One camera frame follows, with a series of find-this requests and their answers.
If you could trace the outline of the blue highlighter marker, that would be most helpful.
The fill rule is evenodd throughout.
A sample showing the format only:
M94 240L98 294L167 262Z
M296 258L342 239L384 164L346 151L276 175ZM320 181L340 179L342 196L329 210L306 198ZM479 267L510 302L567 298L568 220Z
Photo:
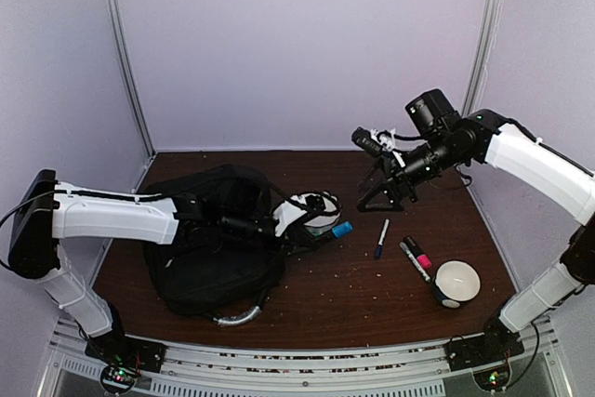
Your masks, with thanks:
M345 221L331 229L333 236L337 239L344 237L346 234L349 234L353 231L353 227L350 222Z

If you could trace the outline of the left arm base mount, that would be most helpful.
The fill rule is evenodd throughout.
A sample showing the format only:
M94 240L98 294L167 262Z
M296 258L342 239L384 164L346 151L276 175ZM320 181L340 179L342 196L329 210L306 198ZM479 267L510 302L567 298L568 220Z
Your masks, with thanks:
M143 372L160 372L165 352L162 343L134 337L125 337L124 343L116 345L88 338L85 349L86 356L105 363L99 373L99 384L112 395L131 391Z

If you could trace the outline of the black student backpack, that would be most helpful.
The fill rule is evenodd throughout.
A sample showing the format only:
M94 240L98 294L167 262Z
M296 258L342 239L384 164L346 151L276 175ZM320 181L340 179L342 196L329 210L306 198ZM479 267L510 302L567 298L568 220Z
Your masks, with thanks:
M182 216L171 245L143 246L152 285L165 305L222 327L256 319L284 275L283 242L214 238L204 212L272 219L265 175L250 166L220 165L154 182L145 192L172 199Z

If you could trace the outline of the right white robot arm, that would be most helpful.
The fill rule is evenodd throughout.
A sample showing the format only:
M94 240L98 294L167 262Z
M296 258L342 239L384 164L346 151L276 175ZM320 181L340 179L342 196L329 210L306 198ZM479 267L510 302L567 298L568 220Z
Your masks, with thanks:
M461 115L444 93L433 89L411 100L405 111L418 146L402 149L393 130L356 128L352 142L374 159L375 184L366 182L362 212L401 211L418 199L417 186L444 171L472 163L508 174L575 222L563 251L542 273L504 303L477 340L483 360L497 360L525 327L594 283L594 173L548 146L519 121L490 109Z

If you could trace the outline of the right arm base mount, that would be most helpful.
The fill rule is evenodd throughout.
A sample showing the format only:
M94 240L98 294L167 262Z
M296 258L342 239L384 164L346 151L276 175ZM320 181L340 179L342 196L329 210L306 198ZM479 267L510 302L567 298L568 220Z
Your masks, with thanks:
M451 372L471 372L480 390L496 393L512 383L513 357L524 353L518 339L500 344L492 337L481 334L473 337L454 336L444 345L446 360Z

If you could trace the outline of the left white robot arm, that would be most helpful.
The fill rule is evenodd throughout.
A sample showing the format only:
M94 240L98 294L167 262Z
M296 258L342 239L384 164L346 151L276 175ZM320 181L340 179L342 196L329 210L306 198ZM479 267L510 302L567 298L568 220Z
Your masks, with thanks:
M143 194L79 188L38 173L13 223L7 268L36 281L70 314L89 343L115 364L134 345L112 303L90 290L61 241L98 237L140 241L152 285L182 316L215 317L236 300L256 316L285 270L282 233L263 174L221 165L150 185Z

